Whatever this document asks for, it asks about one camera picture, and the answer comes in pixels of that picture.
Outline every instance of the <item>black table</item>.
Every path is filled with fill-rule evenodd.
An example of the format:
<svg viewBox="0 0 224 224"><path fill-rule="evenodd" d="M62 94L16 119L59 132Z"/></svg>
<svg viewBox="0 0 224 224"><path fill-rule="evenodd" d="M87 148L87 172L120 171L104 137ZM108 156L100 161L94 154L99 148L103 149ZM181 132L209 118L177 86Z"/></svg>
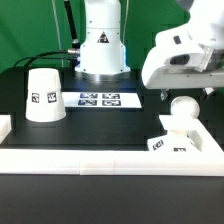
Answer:
<svg viewBox="0 0 224 224"><path fill-rule="evenodd" d="M140 71L129 80L94 83L60 72L62 91L136 92L142 109L67 108L65 119L25 119L27 74L20 68L0 76L0 113L12 116L13 131L1 148L147 150L148 138L164 133L159 114L173 98L198 100L200 120L223 146L224 96L207 101L200 91L146 90ZM0 223L224 223L224 178L179 176L0 176Z"/></svg>

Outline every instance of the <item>green backdrop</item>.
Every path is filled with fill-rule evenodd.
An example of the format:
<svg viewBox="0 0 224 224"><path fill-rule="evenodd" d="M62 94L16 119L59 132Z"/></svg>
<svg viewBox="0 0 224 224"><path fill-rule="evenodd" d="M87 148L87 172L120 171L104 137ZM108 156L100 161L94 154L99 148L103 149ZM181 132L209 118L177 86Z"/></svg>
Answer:
<svg viewBox="0 0 224 224"><path fill-rule="evenodd" d="M85 40L84 0L70 0L78 37ZM122 27L126 0L122 5ZM71 37L63 0L56 0L62 47L71 47ZM188 20L175 0L130 0L125 45L127 64L141 69L148 51L154 46L155 35ZM58 50L56 26L51 0L1 0L0 3L0 72L24 57ZM60 61L38 60L35 66L60 66Z"/></svg>

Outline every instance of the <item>black logo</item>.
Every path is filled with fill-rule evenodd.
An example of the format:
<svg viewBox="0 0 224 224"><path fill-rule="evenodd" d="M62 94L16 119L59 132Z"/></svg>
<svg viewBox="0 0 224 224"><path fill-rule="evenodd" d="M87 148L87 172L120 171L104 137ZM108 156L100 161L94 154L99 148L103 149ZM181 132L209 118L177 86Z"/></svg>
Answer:
<svg viewBox="0 0 224 224"><path fill-rule="evenodd" d="M79 100L79 106L97 106L97 100Z"/></svg>
<svg viewBox="0 0 224 224"><path fill-rule="evenodd" d="M40 103L40 94L32 93L32 102L33 103Z"/></svg>
<svg viewBox="0 0 224 224"><path fill-rule="evenodd" d="M55 103L57 102L56 93L48 93L47 94L48 103Z"/></svg>
<svg viewBox="0 0 224 224"><path fill-rule="evenodd" d="M97 41L97 43L105 43L108 44L109 40L107 38L107 35L103 32L99 38L99 40Z"/></svg>
<svg viewBox="0 0 224 224"><path fill-rule="evenodd" d="M173 148L174 152L186 152L186 148Z"/></svg>
<svg viewBox="0 0 224 224"><path fill-rule="evenodd" d="M103 100L103 106L108 107L108 106L121 106L121 101L120 100Z"/></svg>
<svg viewBox="0 0 224 224"><path fill-rule="evenodd" d="M153 145L153 149L154 151L161 148L164 145L163 140L160 140L159 142L157 142L155 145Z"/></svg>

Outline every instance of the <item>white cup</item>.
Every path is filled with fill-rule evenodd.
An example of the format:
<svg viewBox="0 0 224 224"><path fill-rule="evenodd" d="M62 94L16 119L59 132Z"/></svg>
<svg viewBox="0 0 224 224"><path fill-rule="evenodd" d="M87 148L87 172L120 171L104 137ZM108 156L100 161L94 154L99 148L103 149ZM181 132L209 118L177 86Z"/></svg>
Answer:
<svg viewBox="0 0 224 224"><path fill-rule="evenodd" d="M30 70L26 118L36 122L51 122L65 116L58 70L51 68Z"/></svg>

